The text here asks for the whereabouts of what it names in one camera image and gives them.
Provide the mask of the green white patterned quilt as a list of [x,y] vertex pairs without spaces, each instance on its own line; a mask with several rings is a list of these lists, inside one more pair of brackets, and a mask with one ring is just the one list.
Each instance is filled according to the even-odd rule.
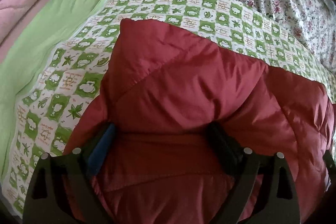
[[98,95],[124,18],[167,22],[325,85],[335,75],[283,26],[236,0],[51,0],[1,63],[1,196],[22,216],[40,155],[59,156]]

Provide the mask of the red quilted jacket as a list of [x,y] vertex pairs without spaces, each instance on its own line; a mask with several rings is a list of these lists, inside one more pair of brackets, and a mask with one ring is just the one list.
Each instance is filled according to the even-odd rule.
[[218,122],[242,146],[282,152],[305,221],[321,202],[334,106],[323,84],[156,20],[123,19],[99,95],[64,153],[121,131],[91,179],[117,223],[209,223],[234,181],[203,129]]

